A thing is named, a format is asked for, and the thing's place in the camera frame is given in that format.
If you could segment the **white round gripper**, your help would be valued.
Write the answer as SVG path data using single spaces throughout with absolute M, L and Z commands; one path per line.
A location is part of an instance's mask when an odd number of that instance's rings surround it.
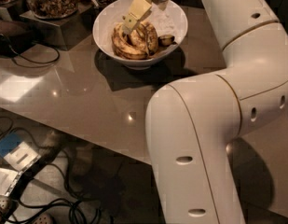
M 165 10 L 168 0 L 133 0 L 128 9 L 128 13 L 123 16 L 123 31 L 129 35 L 135 30 L 140 22 L 149 14 L 153 2 L 159 2 L 157 7 Z

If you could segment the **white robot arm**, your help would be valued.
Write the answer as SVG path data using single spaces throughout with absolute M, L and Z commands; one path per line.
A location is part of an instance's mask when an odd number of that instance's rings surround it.
M 167 224 L 245 224 L 226 146 L 288 106 L 288 35 L 265 0 L 201 0 L 223 70 L 150 99 L 146 143 Z

